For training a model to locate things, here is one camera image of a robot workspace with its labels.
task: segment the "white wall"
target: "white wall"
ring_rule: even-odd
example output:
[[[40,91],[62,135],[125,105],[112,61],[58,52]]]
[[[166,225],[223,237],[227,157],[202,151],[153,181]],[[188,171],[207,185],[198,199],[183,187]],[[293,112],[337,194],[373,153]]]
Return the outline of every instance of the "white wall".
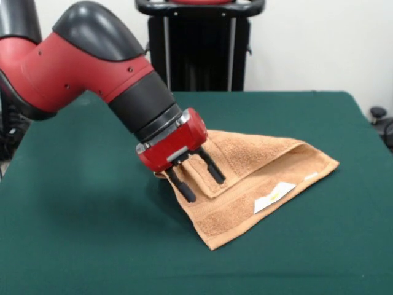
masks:
[[[36,0],[44,36],[75,1]],[[133,0],[98,2],[147,43]],[[378,104],[393,115],[393,1],[267,0],[251,22],[246,90],[345,90],[364,113]]]

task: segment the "orange towel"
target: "orange towel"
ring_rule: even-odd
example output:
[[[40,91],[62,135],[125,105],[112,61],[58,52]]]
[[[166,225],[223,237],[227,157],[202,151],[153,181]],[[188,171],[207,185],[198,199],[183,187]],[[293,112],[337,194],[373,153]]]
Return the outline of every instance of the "orange towel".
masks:
[[[339,166],[315,147],[292,138],[209,130],[203,147],[226,176],[224,184],[218,185],[206,164],[193,155],[174,171],[194,191],[196,202],[188,203],[171,185],[211,250],[244,234]]]

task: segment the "black cable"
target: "black cable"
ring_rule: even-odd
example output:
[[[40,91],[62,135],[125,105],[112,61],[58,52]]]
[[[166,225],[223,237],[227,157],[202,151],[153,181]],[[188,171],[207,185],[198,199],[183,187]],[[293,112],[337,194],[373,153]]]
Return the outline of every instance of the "black cable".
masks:
[[[0,126],[0,161],[10,160],[19,147],[24,135],[30,126],[25,119],[9,102],[7,95],[0,90],[1,95],[1,126]]]

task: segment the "towel label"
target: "towel label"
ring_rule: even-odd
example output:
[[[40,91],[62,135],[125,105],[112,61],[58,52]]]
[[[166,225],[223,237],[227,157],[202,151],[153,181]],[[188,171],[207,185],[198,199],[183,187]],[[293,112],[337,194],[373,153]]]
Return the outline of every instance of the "towel label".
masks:
[[[277,202],[283,196],[288,194],[292,189],[296,187],[296,184],[292,183],[284,183],[280,182],[277,186],[271,191],[270,194],[259,198],[254,203],[254,214],[257,214],[259,211],[265,209],[271,204]]]

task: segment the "black stand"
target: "black stand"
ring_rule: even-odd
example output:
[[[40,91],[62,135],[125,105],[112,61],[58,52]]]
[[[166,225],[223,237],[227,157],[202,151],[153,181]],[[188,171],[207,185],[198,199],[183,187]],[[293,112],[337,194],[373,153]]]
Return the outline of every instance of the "black stand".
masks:
[[[171,91],[243,91],[249,51],[249,4],[189,5],[136,0],[149,19],[151,62]]]

